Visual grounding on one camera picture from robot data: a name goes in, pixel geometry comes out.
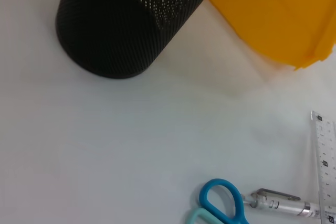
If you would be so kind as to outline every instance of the clear plastic ruler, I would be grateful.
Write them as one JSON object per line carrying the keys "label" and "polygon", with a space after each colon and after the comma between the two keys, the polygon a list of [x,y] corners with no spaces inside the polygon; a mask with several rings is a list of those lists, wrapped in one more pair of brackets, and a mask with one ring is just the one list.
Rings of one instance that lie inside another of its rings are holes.
{"label": "clear plastic ruler", "polygon": [[321,223],[335,223],[336,218],[336,134],[334,122],[311,112],[311,138],[315,143],[319,181]]}

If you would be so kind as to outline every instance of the white desk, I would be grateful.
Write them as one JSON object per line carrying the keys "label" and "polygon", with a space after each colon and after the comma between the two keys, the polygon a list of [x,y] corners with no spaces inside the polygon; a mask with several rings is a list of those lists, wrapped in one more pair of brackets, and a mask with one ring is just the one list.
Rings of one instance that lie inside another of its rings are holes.
{"label": "white desk", "polygon": [[318,203],[309,113],[336,119],[335,56],[263,60],[205,1],[144,74],[109,80],[60,47],[58,2],[0,0],[1,223],[182,224],[215,177]]}

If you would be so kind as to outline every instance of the scissor handle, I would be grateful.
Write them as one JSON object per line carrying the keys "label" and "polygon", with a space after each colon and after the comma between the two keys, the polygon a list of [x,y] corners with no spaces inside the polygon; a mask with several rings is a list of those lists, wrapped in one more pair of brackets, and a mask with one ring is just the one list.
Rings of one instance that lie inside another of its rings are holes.
{"label": "scissor handle", "polygon": [[[233,218],[227,217],[224,213],[219,211],[214,205],[212,205],[208,201],[208,192],[214,186],[224,186],[232,193],[236,207],[236,213]],[[224,224],[248,224],[247,220],[245,219],[244,204],[240,192],[233,184],[231,184],[227,180],[215,178],[207,182],[199,193],[199,203],[203,208],[212,213],[212,215],[217,217],[217,219],[219,219]]]}
{"label": "scissor handle", "polygon": [[220,220],[218,220],[215,216],[213,216],[202,207],[196,208],[195,210],[191,211],[185,224],[195,224],[198,217],[201,217],[209,224],[223,224]]}

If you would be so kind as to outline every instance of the yellow plastic sheet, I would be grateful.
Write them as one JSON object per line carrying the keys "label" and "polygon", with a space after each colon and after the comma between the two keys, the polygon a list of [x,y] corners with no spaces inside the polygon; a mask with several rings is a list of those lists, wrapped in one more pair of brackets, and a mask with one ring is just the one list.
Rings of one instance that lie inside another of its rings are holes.
{"label": "yellow plastic sheet", "polygon": [[336,0],[210,0],[241,39],[277,62],[306,67],[336,42]]}

